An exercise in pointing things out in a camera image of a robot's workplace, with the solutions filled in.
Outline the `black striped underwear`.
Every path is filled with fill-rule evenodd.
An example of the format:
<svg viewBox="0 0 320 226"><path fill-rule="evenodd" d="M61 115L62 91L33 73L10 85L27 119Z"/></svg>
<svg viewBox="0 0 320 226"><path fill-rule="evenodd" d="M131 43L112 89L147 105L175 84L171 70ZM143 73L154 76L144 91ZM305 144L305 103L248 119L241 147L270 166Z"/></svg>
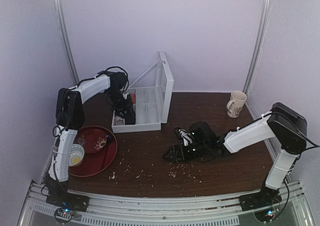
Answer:
<svg viewBox="0 0 320 226"><path fill-rule="evenodd" d="M121 106L121 116L125 119L126 125L134 125L136 123L136 113L130 98L124 100Z"/></svg>

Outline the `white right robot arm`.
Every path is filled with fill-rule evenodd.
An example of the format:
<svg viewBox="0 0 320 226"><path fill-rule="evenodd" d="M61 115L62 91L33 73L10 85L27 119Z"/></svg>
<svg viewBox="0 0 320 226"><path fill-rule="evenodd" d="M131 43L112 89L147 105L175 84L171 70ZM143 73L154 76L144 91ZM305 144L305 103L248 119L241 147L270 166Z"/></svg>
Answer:
<svg viewBox="0 0 320 226"><path fill-rule="evenodd" d="M171 163L200 160L205 156L221 159L259 142L277 142L280 146L277 157L262 185L263 190L273 193L302 153L319 147L307 137L307 127L304 116L277 102L251 123L219 136L204 121L193 123L187 130L176 127L174 134L180 143L169 147L162 157Z"/></svg>

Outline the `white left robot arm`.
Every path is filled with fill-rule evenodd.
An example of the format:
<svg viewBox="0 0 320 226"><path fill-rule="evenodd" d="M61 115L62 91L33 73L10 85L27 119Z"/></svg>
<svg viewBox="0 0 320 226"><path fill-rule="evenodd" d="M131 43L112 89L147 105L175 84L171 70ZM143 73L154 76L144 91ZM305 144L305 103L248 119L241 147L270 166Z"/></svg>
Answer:
<svg viewBox="0 0 320 226"><path fill-rule="evenodd" d="M65 194L69 182L69 160L73 141L85 122L83 104L100 92L111 100L111 109L124 119L125 124L136 122L136 113L130 94L128 73L119 66L112 66L96 76L81 80L71 88L61 88L56 104L55 138L50 167L45 175L45 185L50 194Z"/></svg>

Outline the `red rolled cloth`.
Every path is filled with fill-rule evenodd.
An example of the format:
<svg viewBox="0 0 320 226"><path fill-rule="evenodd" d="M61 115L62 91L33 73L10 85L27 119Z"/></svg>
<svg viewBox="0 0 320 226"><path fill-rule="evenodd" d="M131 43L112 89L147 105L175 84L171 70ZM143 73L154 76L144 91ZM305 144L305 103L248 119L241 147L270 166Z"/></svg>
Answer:
<svg viewBox="0 0 320 226"><path fill-rule="evenodd" d="M133 104L136 104L136 95L134 93L131 93L131 100Z"/></svg>

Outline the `white compartment organizer box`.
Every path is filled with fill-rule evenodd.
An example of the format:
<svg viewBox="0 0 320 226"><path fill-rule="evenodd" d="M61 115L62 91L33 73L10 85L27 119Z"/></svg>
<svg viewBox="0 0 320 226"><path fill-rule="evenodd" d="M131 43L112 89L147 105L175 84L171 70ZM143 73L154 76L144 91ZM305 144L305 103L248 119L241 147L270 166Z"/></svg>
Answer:
<svg viewBox="0 0 320 226"><path fill-rule="evenodd" d="M158 60L145 70L128 87L136 95L136 123L115 126L112 116L111 128L114 133L159 131L168 122L174 77L165 51L159 51Z"/></svg>

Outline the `grey folded cloth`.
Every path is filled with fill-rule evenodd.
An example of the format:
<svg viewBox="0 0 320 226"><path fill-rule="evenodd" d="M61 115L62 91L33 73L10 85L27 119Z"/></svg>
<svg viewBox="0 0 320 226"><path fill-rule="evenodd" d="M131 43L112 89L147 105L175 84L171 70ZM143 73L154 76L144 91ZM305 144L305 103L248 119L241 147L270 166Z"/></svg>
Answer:
<svg viewBox="0 0 320 226"><path fill-rule="evenodd" d="M115 115L114 117L114 123L113 123L115 126L123 126L126 124L126 121L124 118L120 117L120 116L117 116Z"/></svg>

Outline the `cream floral mug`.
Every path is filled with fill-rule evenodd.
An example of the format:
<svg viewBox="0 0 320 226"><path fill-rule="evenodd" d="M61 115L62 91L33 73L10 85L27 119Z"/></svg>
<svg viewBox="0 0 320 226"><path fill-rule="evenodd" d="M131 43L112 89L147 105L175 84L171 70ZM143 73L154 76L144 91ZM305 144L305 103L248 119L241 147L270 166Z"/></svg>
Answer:
<svg viewBox="0 0 320 226"><path fill-rule="evenodd" d="M247 100L247 95L242 91L232 91L229 102L226 105L227 115L231 118L237 118Z"/></svg>

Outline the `purple spoon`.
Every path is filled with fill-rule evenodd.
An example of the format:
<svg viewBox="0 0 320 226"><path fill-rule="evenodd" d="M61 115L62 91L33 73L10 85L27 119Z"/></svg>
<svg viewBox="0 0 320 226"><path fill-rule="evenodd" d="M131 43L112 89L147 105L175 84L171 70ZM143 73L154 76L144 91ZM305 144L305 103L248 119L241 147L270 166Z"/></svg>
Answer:
<svg viewBox="0 0 320 226"><path fill-rule="evenodd" d="M108 149L109 149L109 145L112 142L112 139L113 139L113 137L111 135L107 135L106 136L106 145L104 147L105 148L105 152L104 152L103 159L102 159L102 162L101 162L100 170L103 170L103 168L104 168L107 152L108 152Z"/></svg>

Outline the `red floral plate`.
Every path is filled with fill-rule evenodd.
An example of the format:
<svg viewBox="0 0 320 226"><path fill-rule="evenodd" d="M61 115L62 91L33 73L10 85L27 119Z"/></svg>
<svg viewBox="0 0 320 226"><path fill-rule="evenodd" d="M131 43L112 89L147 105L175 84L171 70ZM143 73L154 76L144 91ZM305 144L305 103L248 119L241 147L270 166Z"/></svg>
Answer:
<svg viewBox="0 0 320 226"><path fill-rule="evenodd" d="M77 137L75 142L84 148L86 154L100 151L108 142L109 136L100 129L86 129Z"/></svg>

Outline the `blue patterned bowl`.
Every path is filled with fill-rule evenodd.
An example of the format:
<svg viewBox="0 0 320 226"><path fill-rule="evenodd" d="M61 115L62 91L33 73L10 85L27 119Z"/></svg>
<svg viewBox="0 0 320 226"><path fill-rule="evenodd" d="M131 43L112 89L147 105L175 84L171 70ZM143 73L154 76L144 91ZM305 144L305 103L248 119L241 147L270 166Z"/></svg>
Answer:
<svg viewBox="0 0 320 226"><path fill-rule="evenodd" d="M79 166L85 156L85 150L83 146L79 144L73 144L71 147L70 158L69 158L69 167L77 167Z"/></svg>

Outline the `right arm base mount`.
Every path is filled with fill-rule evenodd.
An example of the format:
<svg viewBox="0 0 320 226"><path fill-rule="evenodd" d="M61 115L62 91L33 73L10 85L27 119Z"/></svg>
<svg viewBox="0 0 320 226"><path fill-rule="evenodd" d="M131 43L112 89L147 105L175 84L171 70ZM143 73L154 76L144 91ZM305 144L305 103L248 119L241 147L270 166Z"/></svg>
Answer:
<svg viewBox="0 0 320 226"><path fill-rule="evenodd" d="M240 196L239 204L242 212L253 210L254 217L260 223L272 223L283 213L288 205L290 190L284 181L287 197L282 208L282 197L279 190L269 189L262 186L259 192Z"/></svg>

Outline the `left aluminium frame post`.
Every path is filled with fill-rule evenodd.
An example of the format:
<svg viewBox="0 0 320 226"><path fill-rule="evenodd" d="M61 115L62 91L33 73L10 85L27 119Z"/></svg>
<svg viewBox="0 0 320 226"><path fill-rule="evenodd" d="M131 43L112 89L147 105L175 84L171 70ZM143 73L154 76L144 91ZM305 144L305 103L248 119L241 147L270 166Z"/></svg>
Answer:
<svg viewBox="0 0 320 226"><path fill-rule="evenodd" d="M74 61L74 57L71 49L71 44L68 36L68 30L67 30L62 0L53 0L53 2L54 2L55 11L56 11L59 31L61 34L64 51L67 59L68 68L69 68L74 85L77 85L80 82L80 79L76 69L76 65L75 65L75 61Z"/></svg>

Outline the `aluminium frame post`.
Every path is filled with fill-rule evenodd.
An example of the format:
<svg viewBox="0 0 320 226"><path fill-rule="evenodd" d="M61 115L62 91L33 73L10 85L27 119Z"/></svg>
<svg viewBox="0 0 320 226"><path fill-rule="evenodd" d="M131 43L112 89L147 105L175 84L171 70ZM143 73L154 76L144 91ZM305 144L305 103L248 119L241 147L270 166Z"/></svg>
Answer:
<svg viewBox="0 0 320 226"><path fill-rule="evenodd" d="M266 38L269 25L270 10L272 5L271 2L272 0L263 0L261 7L261 14L254 49L249 65L249 70L246 76L245 84L243 87L243 91L248 97L250 96L250 92L253 89L254 81L256 79L256 75L260 65L260 60L263 52L263 42Z"/></svg>
<svg viewBox="0 0 320 226"><path fill-rule="evenodd" d="M77 85L80 82L80 79L76 69L76 65L75 65L75 61L74 61L74 57L71 49L71 44L68 36L68 30L67 30L62 0L53 0L53 2L54 2L55 11L56 11L59 31L61 34L64 51L67 59L68 68L69 68L74 85Z"/></svg>

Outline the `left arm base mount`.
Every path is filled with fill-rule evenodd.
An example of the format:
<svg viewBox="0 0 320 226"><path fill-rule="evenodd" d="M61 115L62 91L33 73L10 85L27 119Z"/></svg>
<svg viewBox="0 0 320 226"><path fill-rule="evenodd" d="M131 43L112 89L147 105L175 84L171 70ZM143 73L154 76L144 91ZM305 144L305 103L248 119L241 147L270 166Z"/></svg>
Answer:
<svg viewBox="0 0 320 226"><path fill-rule="evenodd" d="M59 224L69 223L78 212L86 212L90 198L88 196L69 193L60 184L47 186L46 203L57 206L53 218Z"/></svg>

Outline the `aluminium front rail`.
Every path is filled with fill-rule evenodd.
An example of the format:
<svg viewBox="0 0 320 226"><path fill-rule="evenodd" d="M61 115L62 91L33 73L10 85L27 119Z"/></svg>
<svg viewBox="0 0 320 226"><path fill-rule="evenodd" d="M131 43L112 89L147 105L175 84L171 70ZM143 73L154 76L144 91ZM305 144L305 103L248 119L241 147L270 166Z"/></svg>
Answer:
<svg viewBox="0 0 320 226"><path fill-rule="evenodd" d="M282 214L259 222L258 209L243 211L233 193L189 198L132 198L77 192L89 198L86 212L77 212L70 226L313 226L308 202L296 181L280 188Z"/></svg>

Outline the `right aluminium frame post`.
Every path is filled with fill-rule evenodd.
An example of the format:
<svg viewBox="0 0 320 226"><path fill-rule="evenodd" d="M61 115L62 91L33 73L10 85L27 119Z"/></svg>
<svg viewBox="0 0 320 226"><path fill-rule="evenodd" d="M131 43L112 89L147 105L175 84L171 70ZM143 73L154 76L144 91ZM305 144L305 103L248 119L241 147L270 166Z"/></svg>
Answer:
<svg viewBox="0 0 320 226"><path fill-rule="evenodd" d="M243 87L243 91L248 97L250 96L250 92L253 89L254 81L256 79L256 75L260 65L260 60L263 52L263 42L266 38L269 25L270 10L272 5L271 2L272 0L263 0L261 7L261 14L254 49L249 65L249 70L246 76L245 84Z"/></svg>

